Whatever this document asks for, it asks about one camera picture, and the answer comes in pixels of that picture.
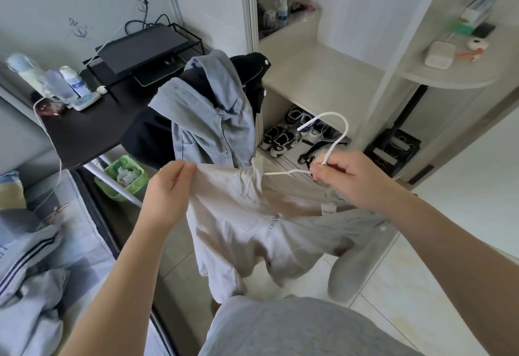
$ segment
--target wardrobe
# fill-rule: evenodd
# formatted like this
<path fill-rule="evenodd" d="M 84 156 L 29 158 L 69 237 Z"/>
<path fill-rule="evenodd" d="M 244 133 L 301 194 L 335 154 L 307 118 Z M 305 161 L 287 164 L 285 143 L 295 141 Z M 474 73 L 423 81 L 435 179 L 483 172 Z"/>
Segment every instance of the wardrobe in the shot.
<path fill-rule="evenodd" d="M 349 122 L 348 149 L 364 150 L 390 127 L 420 85 L 429 89 L 402 130 L 421 140 L 398 174 L 418 175 L 519 85 L 519 10 L 497 0 L 497 27 L 478 62 L 442 71 L 424 65 L 424 51 L 449 38 L 453 21 L 473 0 L 312 0 L 318 10 L 261 40 L 257 0 L 176 0 L 179 19 L 211 48 L 229 56 L 260 51 L 272 66 L 257 140 L 297 105 L 311 114 L 339 112 Z M 344 131 L 338 117 L 323 121 Z"/>

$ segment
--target white clothes hanger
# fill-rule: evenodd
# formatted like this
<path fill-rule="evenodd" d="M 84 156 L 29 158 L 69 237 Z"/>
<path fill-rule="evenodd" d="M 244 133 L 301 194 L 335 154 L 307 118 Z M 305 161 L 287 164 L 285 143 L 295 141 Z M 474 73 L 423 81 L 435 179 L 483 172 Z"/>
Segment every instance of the white clothes hanger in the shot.
<path fill-rule="evenodd" d="M 330 158 L 330 155 L 332 154 L 333 150 L 335 149 L 335 147 L 337 146 L 337 144 L 339 144 L 339 142 L 346 137 L 347 133 L 348 133 L 348 129 L 350 129 L 350 125 L 348 124 L 348 120 L 346 119 L 345 116 L 343 116 L 342 114 L 339 114 L 335 111 L 327 111 L 327 112 L 324 112 L 324 113 L 321 113 L 319 114 L 318 116 L 315 116 L 313 117 L 310 121 L 304 123 L 303 125 L 301 125 L 299 128 L 297 128 L 297 130 L 301 130 L 303 129 L 304 127 L 310 125 L 312 122 L 314 122 L 316 119 L 318 118 L 321 118 L 322 116 L 338 116 L 340 117 L 343 121 L 344 121 L 344 125 L 345 125 L 345 129 L 344 129 L 344 133 L 342 134 L 342 136 L 340 136 L 333 144 L 332 146 L 330 147 L 330 149 L 328 150 L 326 156 L 324 157 L 324 160 L 323 162 L 321 163 L 322 165 L 326 165 L 326 163 L 328 163 L 328 159 Z M 312 174 L 311 172 L 309 172 L 308 170 L 299 170 L 299 169 L 293 169 L 293 170 L 289 170 L 287 172 L 272 172 L 272 173 L 265 173 L 266 176 L 277 176 L 277 175 L 283 175 L 283 174 L 292 174 L 292 173 L 307 173 L 307 174 Z"/>

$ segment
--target closet shelf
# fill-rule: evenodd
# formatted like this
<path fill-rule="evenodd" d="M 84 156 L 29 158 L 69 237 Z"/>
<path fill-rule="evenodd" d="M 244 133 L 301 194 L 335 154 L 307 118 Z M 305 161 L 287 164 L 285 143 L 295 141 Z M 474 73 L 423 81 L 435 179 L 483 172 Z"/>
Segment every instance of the closet shelf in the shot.
<path fill-rule="evenodd" d="M 278 64 L 272 64 L 263 85 L 311 114 L 336 111 L 348 119 L 354 136 L 380 84 L 384 72 L 318 42 L 305 46 Z M 344 131 L 334 116 L 324 122 Z"/>
<path fill-rule="evenodd" d="M 449 40 L 456 46 L 457 52 L 468 51 L 465 43 L 469 38 L 455 35 Z M 506 71 L 510 62 L 517 55 L 519 43 L 519 28 L 499 25 L 488 37 L 489 48 L 481 59 L 470 62 L 468 57 L 456 59 L 447 70 L 430 68 L 424 64 L 425 53 L 403 60 L 397 74 L 431 87 L 447 90 L 468 90 L 481 88 L 496 82 Z"/>

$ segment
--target forearm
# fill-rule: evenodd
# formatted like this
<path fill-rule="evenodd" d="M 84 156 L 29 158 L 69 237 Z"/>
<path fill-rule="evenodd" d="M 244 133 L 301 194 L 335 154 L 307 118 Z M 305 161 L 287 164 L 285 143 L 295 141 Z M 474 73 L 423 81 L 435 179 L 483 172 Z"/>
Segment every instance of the forearm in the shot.
<path fill-rule="evenodd" d="M 519 266 L 410 193 L 391 206 L 386 216 L 489 354 L 519 354 Z"/>
<path fill-rule="evenodd" d="M 144 353 L 165 236 L 136 225 L 60 356 Z"/>

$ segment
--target hand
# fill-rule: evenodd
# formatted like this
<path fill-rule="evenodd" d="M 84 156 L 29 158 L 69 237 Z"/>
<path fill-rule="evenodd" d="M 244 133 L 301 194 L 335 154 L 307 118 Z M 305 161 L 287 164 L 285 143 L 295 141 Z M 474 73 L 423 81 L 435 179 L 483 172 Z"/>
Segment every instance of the hand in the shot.
<path fill-rule="evenodd" d="M 387 215 L 394 204 L 412 193 L 389 178 L 362 152 L 333 152 L 326 166 L 325 152 L 315 158 L 310 171 L 315 181 L 339 189 L 350 203 Z"/>
<path fill-rule="evenodd" d="M 165 231 L 178 225 L 187 211 L 196 165 L 169 162 L 149 181 L 137 226 Z"/>

